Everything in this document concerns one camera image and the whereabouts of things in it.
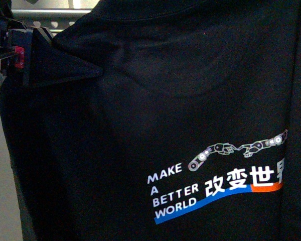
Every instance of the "t-shirt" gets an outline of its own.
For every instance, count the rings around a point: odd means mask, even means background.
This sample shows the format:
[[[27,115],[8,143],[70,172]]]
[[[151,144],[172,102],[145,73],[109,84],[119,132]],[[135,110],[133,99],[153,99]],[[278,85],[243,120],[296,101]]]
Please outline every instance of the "t-shirt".
[[[301,240],[301,1],[101,0],[53,45],[103,74],[0,89],[38,240]]]

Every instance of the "robot hand graphic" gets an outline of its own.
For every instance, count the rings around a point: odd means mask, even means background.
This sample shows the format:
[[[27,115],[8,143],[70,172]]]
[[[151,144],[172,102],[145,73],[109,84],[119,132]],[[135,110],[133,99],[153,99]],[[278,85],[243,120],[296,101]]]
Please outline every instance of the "robot hand graphic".
[[[209,146],[206,148],[203,152],[198,154],[190,163],[189,163],[189,170],[192,172],[197,171],[200,166],[203,165],[203,163],[207,160],[210,154],[212,153],[218,153],[220,155],[230,155],[234,151],[236,151],[237,148],[229,143],[217,143],[214,145]]]
[[[213,151],[211,153],[217,152],[220,155],[230,155],[238,149],[229,143],[217,143],[215,145],[209,146]]]
[[[257,153],[263,149],[282,145],[285,142],[286,138],[287,130],[271,139],[257,141],[252,144],[242,145],[238,148],[238,150],[240,151],[245,148],[246,150],[243,155],[245,158],[249,158],[252,157],[254,153]]]

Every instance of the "printed graphic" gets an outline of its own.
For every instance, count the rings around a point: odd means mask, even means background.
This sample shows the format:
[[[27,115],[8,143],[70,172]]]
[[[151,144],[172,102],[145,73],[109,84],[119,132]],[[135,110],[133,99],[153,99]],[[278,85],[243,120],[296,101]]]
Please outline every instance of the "printed graphic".
[[[203,187],[198,183],[193,183],[161,196],[156,195],[153,198],[153,207],[156,208],[154,221],[156,224],[166,222],[234,194],[278,191],[283,186],[284,158],[277,162],[276,170],[277,182],[271,181],[272,176],[276,174],[270,166],[252,166],[250,170],[234,168],[226,173],[226,179],[224,176],[214,176],[211,180],[204,182]],[[252,176],[253,184],[246,184],[248,175]],[[229,187],[224,185],[222,188],[225,181],[228,182]],[[194,195],[200,193],[205,194],[205,198],[197,200]]]
[[[155,223],[160,224],[163,222],[166,222],[168,220],[171,220],[173,218],[182,216],[186,213],[195,211],[196,209],[199,209],[201,207],[206,206],[207,204],[210,204],[211,202],[214,202],[220,198],[227,197],[234,194],[239,193],[249,193],[249,192],[273,192],[279,190],[283,186],[283,183],[272,183],[272,186],[267,187],[255,187],[253,185],[247,185],[245,188],[237,188],[231,190],[231,188],[225,189],[224,192],[219,192],[215,196],[208,196],[200,201],[197,201],[195,204],[189,206],[187,208],[183,208],[181,210],[178,210],[174,206],[168,206],[165,210],[161,210],[160,212],[157,212],[156,215],[158,217],[155,217]]]
[[[203,165],[203,163],[207,160],[209,155],[213,153],[217,153],[220,155],[230,155],[234,153],[234,151],[241,151],[242,149],[245,149],[244,157],[249,158],[252,157],[253,154],[270,147],[279,146],[282,145],[287,138],[287,130],[285,130],[283,133],[275,136],[271,139],[266,139],[262,141],[257,141],[252,144],[245,144],[240,146],[239,148],[235,147],[232,144],[229,143],[217,143],[214,145],[209,146],[206,148],[203,152],[198,154],[188,165],[189,170],[192,172],[197,171],[200,166]]]

